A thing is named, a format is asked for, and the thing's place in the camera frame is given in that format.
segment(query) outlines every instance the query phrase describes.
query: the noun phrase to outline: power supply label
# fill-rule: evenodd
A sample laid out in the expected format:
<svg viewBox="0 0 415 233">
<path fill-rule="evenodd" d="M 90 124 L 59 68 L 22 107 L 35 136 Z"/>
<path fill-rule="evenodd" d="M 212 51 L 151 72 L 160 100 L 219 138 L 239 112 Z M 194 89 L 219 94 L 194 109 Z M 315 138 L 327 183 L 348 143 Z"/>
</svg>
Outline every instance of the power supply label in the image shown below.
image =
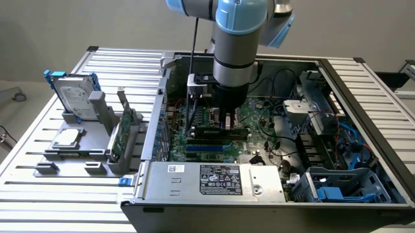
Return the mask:
<svg viewBox="0 0 415 233">
<path fill-rule="evenodd" d="M 239 166 L 200 165 L 203 195 L 242 195 Z"/>
</svg>

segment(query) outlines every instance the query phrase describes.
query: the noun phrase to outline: green circuit board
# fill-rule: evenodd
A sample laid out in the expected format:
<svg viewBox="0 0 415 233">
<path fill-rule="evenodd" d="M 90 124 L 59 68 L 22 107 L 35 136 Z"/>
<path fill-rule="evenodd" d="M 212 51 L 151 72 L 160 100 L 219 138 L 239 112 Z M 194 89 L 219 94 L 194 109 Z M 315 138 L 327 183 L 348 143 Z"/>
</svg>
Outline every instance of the green circuit board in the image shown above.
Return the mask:
<svg viewBox="0 0 415 233">
<path fill-rule="evenodd" d="M 275 139 L 268 137 L 260 130 L 259 118 L 263 114 L 266 108 L 258 109 L 256 104 L 264 104 L 264 101 L 258 99 L 247 99 L 246 103 L 236 109 L 236 121 L 235 129 L 248 129 L 248 139 L 247 140 L 222 140 L 223 151 L 187 151 L 188 139 L 194 137 L 186 133 L 184 126 L 184 113 L 186 106 L 178 106 L 179 111 L 176 112 L 176 119 L 171 124 L 171 150 L 170 150 L 170 161 L 172 162 L 222 162 L 234 163 L 238 161 L 240 155 L 251 155 L 258 149 L 264 148 L 264 144 L 268 141 L 270 145 L 275 143 Z M 207 106 L 200 106 L 196 110 L 196 117 L 194 126 L 199 127 L 218 127 L 218 122 L 212 119 L 212 111 L 215 108 Z M 268 111 L 263 115 L 263 119 L 268 121 Z M 268 134 L 275 135 L 274 128 L 267 125 L 263 130 Z"/>
</svg>

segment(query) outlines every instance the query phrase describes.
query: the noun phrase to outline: blue latch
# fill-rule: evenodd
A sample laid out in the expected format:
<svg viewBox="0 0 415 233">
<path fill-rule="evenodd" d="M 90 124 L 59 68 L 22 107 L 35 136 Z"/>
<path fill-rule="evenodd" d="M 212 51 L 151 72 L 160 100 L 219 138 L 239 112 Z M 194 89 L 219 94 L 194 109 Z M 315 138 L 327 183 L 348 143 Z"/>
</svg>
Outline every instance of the blue latch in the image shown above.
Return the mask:
<svg viewBox="0 0 415 233">
<path fill-rule="evenodd" d="M 132 184 L 131 178 L 126 178 L 126 177 L 119 178 L 119 182 L 118 182 L 119 187 L 130 187 L 132 186 L 131 184 Z"/>
<path fill-rule="evenodd" d="M 342 191 L 338 187 L 322 187 L 318 189 L 319 199 L 323 202 L 371 202 L 376 194 L 370 193 L 362 197 L 343 197 Z"/>
</svg>

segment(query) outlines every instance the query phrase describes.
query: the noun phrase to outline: label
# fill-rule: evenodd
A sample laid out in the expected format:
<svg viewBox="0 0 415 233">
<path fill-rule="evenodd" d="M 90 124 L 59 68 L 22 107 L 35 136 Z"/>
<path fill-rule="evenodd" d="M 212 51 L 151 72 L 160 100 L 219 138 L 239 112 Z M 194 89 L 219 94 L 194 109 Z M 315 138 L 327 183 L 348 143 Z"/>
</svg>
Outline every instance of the label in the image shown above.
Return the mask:
<svg viewBox="0 0 415 233">
<path fill-rule="evenodd" d="M 200 165 L 203 195 L 242 195 L 239 166 Z"/>
<path fill-rule="evenodd" d="M 96 120 L 96 114 L 92 103 L 90 102 L 90 94 L 80 87 L 60 87 L 63 97 L 70 105 L 70 110 L 83 120 Z"/>
<path fill-rule="evenodd" d="M 184 172 L 184 165 L 168 165 L 167 172 Z"/>
</svg>

